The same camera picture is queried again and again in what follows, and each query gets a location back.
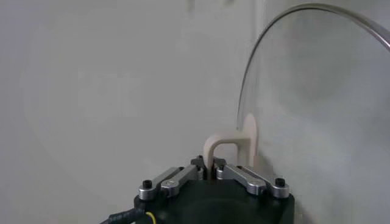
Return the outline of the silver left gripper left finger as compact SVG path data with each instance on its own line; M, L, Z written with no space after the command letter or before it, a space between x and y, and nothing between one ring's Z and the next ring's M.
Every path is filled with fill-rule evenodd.
M171 167L151 180L144 180L138 197L142 201L152 201L161 192L168 198L175 197L188 181L203 180L206 171L203 156L198 155L186 167Z

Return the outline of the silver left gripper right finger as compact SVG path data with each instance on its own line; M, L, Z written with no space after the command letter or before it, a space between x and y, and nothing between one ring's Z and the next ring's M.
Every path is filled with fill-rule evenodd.
M225 159L214 158L214 175L217 180L234 180L242 185L248 194L270 194L274 198L288 198L289 185L284 178L256 171L250 166L227 164Z

